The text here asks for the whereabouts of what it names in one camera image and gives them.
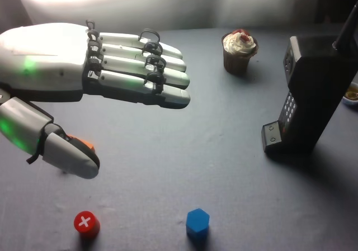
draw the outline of blue hexagonal block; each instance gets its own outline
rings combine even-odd
[[[186,218],[186,233],[193,240],[203,240],[208,235],[210,216],[198,208],[188,213]]]

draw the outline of robotic hand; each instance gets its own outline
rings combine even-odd
[[[0,132],[32,155],[29,164],[42,155],[90,179],[100,167],[93,149],[29,101],[75,102],[85,93],[180,109],[189,104],[190,80],[181,52],[161,43],[155,31],[99,33],[94,22],[86,24],[47,23],[0,35]]]

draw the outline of table surface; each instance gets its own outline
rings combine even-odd
[[[260,48],[245,79],[223,68],[220,39],[230,30],[161,32],[187,63],[184,110],[95,96],[38,103],[94,143],[100,173],[85,180],[41,159],[28,165],[0,136],[0,250],[195,250],[185,220],[197,207],[210,214],[208,251],[357,250],[358,112],[340,104],[310,157],[277,162],[261,142],[288,92],[289,37],[337,30],[251,30]],[[91,244],[73,227],[84,210],[101,222]]]

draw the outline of whipped cream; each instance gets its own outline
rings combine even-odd
[[[252,36],[247,36],[245,33],[235,33],[227,35],[223,40],[225,51],[231,54],[250,54],[256,47]]]

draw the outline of brown cupcake liner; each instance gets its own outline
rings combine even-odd
[[[224,38],[231,33],[227,33],[222,37],[222,46],[223,46],[223,54],[224,54],[224,68],[227,72],[233,75],[245,75],[248,62],[250,58],[257,54],[258,51],[258,43],[257,40],[253,38],[253,41],[256,44],[254,51],[248,55],[241,55],[241,54],[231,54],[224,49]]]

